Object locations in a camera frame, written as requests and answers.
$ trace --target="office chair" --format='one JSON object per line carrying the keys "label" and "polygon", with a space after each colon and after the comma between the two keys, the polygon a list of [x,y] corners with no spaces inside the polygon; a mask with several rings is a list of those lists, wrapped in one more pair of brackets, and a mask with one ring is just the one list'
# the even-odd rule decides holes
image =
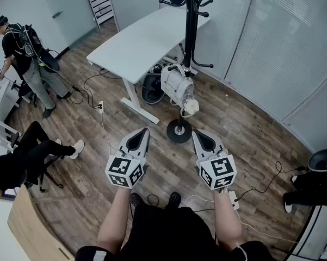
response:
{"label": "office chair", "polygon": [[[11,136],[11,147],[13,148],[13,146],[15,146],[15,145],[19,145],[19,141],[18,141],[18,138],[19,138],[19,135],[18,135],[18,133],[16,133],[16,134],[13,134],[12,136]],[[50,179],[51,180],[51,182],[55,185],[55,186],[57,186],[57,187],[59,187],[59,188],[64,188],[64,186],[62,185],[62,184],[60,184],[60,183],[58,183],[58,182],[56,182],[56,180],[48,173],[48,171],[47,171],[47,168],[51,165],[51,164],[53,164],[57,159],[59,159],[59,158],[61,158],[61,159],[63,159],[64,158],[64,156],[53,156],[48,162],[46,162],[46,163],[44,163],[43,164],[43,173],[39,176],[39,178],[40,178],[40,191],[41,192],[45,192],[46,190],[45,189],[43,189],[42,188],[42,185],[43,185],[43,183],[44,183],[44,175],[46,175],[47,176],[47,178],[48,179]],[[27,170],[25,170],[24,171],[24,173],[23,173],[23,175],[22,175],[22,178],[21,178],[21,180],[20,180],[20,185],[25,185],[27,188],[31,188],[33,185],[34,185],[34,183],[30,183],[30,182],[27,182],[27,178],[28,178],[28,172],[27,172]]]}

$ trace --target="wooden floor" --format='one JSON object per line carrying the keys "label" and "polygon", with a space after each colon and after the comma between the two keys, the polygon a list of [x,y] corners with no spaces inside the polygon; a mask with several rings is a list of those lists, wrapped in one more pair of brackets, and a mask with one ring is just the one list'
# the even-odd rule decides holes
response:
{"label": "wooden floor", "polygon": [[[114,21],[110,20],[101,30],[67,52],[60,61],[62,76],[81,88],[88,77],[98,73],[95,67],[88,64],[86,56],[116,32]],[[251,188],[264,190],[277,173],[276,161],[281,162],[283,170],[307,164],[310,155],[308,150],[258,107],[205,74],[199,73],[194,77],[194,82],[200,111],[188,121],[194,128],[219,135],[233,154],[238,174],[231,189],[237,196]],[[145,110],[160,119],[159,124],[154,125],[120,102],[122,97],[128,96],[122,80],[98,76],[88,80],[86,86],[91,90],[95,103],[104,101],[104,126],[114,148],[129,132],[142,127],[150,129],[147,160],[150,167],[144,180],[134,188],[136,192],[144,198],[149,194],[157,195],[160,207],[167,204],[173,191],[182,195],[182,202],[193,194],[212,199],[212,193],[195,172],[196,157],[192,140],[184,145],[175,145],[167,140],[166,126],[178,114],[167,97],[158,105],[142,103]],[[41,194],[36,186],[31,188],[34,197],[72,195],[70,200],[40,204],[39,209],[46,221],[51,223],[57,237],[71,252],[76,253],[81,246],[95,243],[97,231],[110,209],[116,187],[109,184],[104,174],[109,145],[100,114],[89,107],[86,100],[81,104],[72,104],[66,100],[57,102],[53,91],[51,96],[57,103],[57,108],[50,118],[42,119],[43,107],[40,102],[34,108],[32,104],[22,101],[9,124],[24,132],[36,120],[53,140],[61,138],[65,145],[72,145],[78,139],[85,141],[85,149],[79,158],[71,160],[66,157],[49,168],[55,179],[64,184],[63,190],[51,185],[48,179],[45,179],[48,190],[45,194]],[[72,97],[75,101],[81,100],[78,93]],[[295,241],[310,208],[294,206],[291,214],[284,211],[282,194],[293,190],[290,181],[292,176],[292,172],[282,173],[265,194],[255,191],[247,193],[239,202],[238,212],[242,221],[260,232]],[[186,205],[193,210],[213,208],[213,203],[197,197],[190,198]],[[214,212],[198,214],[214,235]],[[275,245],[289,250],[293,245],[259,234],[248,226],[244,226],[244,234],[248,240],[259,240],[268,247]],[[270,251],[276,259],[283,260],[285,254]]]}

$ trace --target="white cable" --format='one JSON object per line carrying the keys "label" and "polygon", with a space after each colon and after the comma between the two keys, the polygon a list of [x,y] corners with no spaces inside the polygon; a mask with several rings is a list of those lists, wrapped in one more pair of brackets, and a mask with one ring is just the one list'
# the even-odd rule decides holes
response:
{"label": "white cable", "polygon": [[242,249],[241,247],[240,247],[240,245],[238,244],[238,243],[236,243],[236,245],[237,245],[237,247],[243,252],[243,254],[244,254],[244,257],[245,257],[245,261],[248,261],[248,256],[246,255],[246,252],[245,252],[245,250],[244,249]]}
{"label": "white cable", "polygon": [[106,136],[107,136],[107,139],[108,139],[108,143],[109,143],[109,157],[110,157],[110,155],[111,155],[111,144],[110,144],[110,140],[109,140],[109,136],[108,136],[108,133],[107,133],[107,131],[105,130],[105,128],[104,128],[104,123],[103,123],[103,113],[102,113],[102,126],[103,126],[103,129],[104,129],[104,131],[105,131],[105,134],[106,134]]}
{"label": "white cable", "polygon": [[202,197],[196,195],[196,194],[193,194],[193,195],[190,195],[189,197],[186,198],[185,202],[184,202],[184,205],[186,203],[186,201],[188,201],[188,199],[192,196],[197,196],[199,199],[202,199],[203,201],[206,201],[206,202],[214,202],[213,200],[206,200],[206,199],[203,199]]}
{"label": "white cable", "polygon": [[260,232],[260,231],[256,230],[253,226],[251,226],[251,225],[249,225],[249,224],[247,224],[247,223],[243,223],[242,220],[240,220],[240,217],[239,217],[238,212],[237,212],[237,211],[235,211],[235,212],[236,212],[236,214],[238,215],[238,218],[239,218],[239,221],[241,222],[241,224],[249,226],[251,229],[253,229],[253,230],[256,231],[257,233],[260,233],[260,234],[263,234],[263,235],[266,235],[266,236],[268,236],[268,237],[272,237],[272,238],[275,238],[275,239],[280,239],[280,240],[283,240],[283,241],[289,241],[289,242],[294,243],[294,244],[297,244],[297,243],[298,243],[298,242],[296,242],[296,241],[291,241],[291,240],[287,240],[287,239],[279,238],[279,237],[276,237],[276,236],[271,236],[271,235],[269,235],[269,234],[266,234],[266,233]]}

